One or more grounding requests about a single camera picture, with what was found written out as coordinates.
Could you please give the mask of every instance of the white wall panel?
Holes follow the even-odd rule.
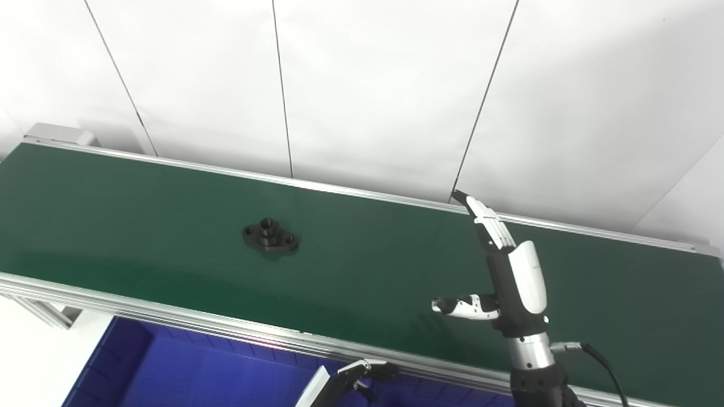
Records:
[[[20,128],[0,106],[0,160],[4,159],[21,140]]]
[[[633,229],[639,235],[711,243],[724,252],[724,138]]]
[[[83,0],[0,2],[0,105],[25,132],[81,127],[105,147],[153,151]]]
[[[521,0],[458,187],[630,230],[723,134],[724,4]]]
[[[513,0],[276,0],[294,176],[447,200]]]
[[[92,0],[159,155],[290,174],[271,0]]]

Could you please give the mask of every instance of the panel seam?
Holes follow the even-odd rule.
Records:
[[[274,18],[274,40],[277,42],[277,62],[279,64],[279,85],[282,89],[282,110],[284,111],[284,130],[287,135],[287,153],[289,154],[289,175],[294,178],[292,165],[292,144],[289,140],[289,122],[287,120],[287,98],[284,94],[284,75],[282,74],[282,53],[279,51],[279,31],[277,30],[277,8],[271,0],[271,16]]]
[[[515,0],[515,4],[513,5],[513,12],[510,13],[510,20],[508,21],[508,26],[505,28],[505,34],[502,37],[502,41],[500,42],[500,49],[498,49],[497,56],[495,57],[495,63],[493,64],[493,69],[490,71],[490,78],[488,79],[488,83],[485,86],[485,92],[483,93],[483,99],[480,102],[480,107],[478,108],[478,113],[475,116],[475,121],[473,122],[473,128],[470,131],[470,137],[468,137],[468,142],[465,145],[465,151],[463,152],[463,158],[460,160],[460,166],[458,167],[458,173],[455,175],[455,181],[452,183],[452,189],[450,190],[450,196],[447,198],[447,202],[450,203],[450,201],[453,199],[452,194],[455,188],[458,186],[458,180],[460,179],[460,172],[463,170],[463,165],[465,164],[465,158],[468,156],[468,150],[470,149],[470,143],[473,141],[473,135],[475,135],[475,129],[478,127],[478,121],[480,120],[480,114],[483,111],[483,105],[485,105],[485,100],[488,97],[488,92],[490,91],[490,84],[493,81],[493,76],[495,75],[495,70],[497,69],[498,62],[500,62],[500,56],[502,55],[502,50],[505,47],[505,42],[508,39],[508,33],[510,32],[510,27],[513,25],[513,18],[515,17],[515,11],[518,10],[518,3],[520,0]]]
[[[93,20],[93,24],[96,26],[98,35],[101,36],[101,41],[103,41],[103,47],[105,47],[106,52],[108,53],[108,57],[111,59],[111,63],[113,64],[113,68],[116,70],[116,73],[118,74],[118,78],[121,80],[121,85],[123,85],[123,89],[126,91],[126,95],[128,96],[128,100],[131,102],[131,106],[133,107],[133,111],[135,112],[136,117],[138,118],[138,122],[140,123],[140,126],[143,128],[143,132],[146,134],[146,138],[148,139],[148,142],[151,144],[151,148],[153,149],[153,154],[156,156],[159,156],[159,152],[156,150],[156,146],[153,144],[153,140],[151,140],[151,135],[148,134],[148,129],[146,128],[146,124],[143,123],[143,119],[141,118],[140,113],[138,112],[138,108],[137,108],[135,102],[133,101],[133,97],[131,97],[131,92],[128,90],[126,81],[123,80],[121,71],[118,69],[118,64],[116,63],[116,59],[113,57],[113,54],[111,54],[111,49],[108,47],[106,38],[103,36],[103,33],[101,32],[101,27],[98,25],[96,16],[93,15],[93,10],[91,10],[91,5],[88,4],[88,0],[83,0],[83,3],[85,3],[85,8],[88,9],[88,14],[90,14],[90,18]]]
[[[667,196],[669,193],[671,193],[671,191],[672,191],[674,188],[676,188],[677,185],[679,185],[679,184],[681,183],[681,181],[684,179],[684,177],[687,176],[687,175],[697,166],[697,164],[698,164],[701,160],[703,160],[703,158],[704,158],[720,141],[722,141],[722,140],[724,140],[724,135],[719,136],[719,138],[717,138],[717,139],[714,141],[714,143],[713,143],[711,146],[709,146],[709,148],[707,148],[707,150],[678,178],[678,180],[676,180],[676,182],[673,183],[673,184],[671,185],[671,187],[669,187],[669,189],[667,189],[666,192],[664,192],[664,193],[659,197],[659,199],[657,199],[656,202],[654,202],[653,205],[651,205],[651,207],[649,208],[648,211],[646,211],[646,213],[644,214],[644,216],[642,216],[641,219],[639,219],[639,221],[636,222],[636,223],[633,225],[633,227],[632,227],[628,232],[633,232],[634,230],[636,230],[636,228],[639,227],[639,225],[641,224],[641,222],[643,222],[644,219],[646,219],[646,217],[649,216],[649,214],[651,214],[651,212],[654,211],[654,209],[656,209],[656,206],[658,206],[658,205],[661,203],[661,201],[663,201],[664,198],[666,198],[666,196]]]

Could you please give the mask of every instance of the black cable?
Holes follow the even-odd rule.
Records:
[[[621,397],[621,405],[623,407],[628,407],[628,399],[626,398],[626,395],[623,394],[623,389],[621,388],[621,383],[618,382],[618,379],[616,379],[616,375],[613,374],[613,370],[611,369],[611,364],[608,362],[608,360],[605,357],[603,357],[603,355],[601,353],[598,353],[598,351],[595,350],[593,348],[593,346],[591,346],[590,343],[584,343],[583,345],[581,345],[581,349],[583,350],[583,352],[586,352],[589,355],[591,355],[591,357],[596,359],[596,361],[598,361],[598,363],[602,364],[603,367],[605,367],[606,370],[608,370],[608,374],[611,376],[611,380],[613,380],[614,386],[616,386],[616,391],[618,391],[618,395]]]

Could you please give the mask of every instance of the mounting hole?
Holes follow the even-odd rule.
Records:
[[[259,225],[264,229],[271,229],[274,226],[274,220],[272,218],[264,218],[259,222]]]

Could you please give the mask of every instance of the gray metal bracket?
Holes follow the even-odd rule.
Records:
[[[45,301],[32,300],[30,298],[13,294],[3,295],[8,299],[15,301],[15,303],[28,310],[31,314],[35,315],[51,327],[63,330],[69,330],[82,311],[81,309],[73,308],[71,306],[67,306],[60,311],[52,304]]]

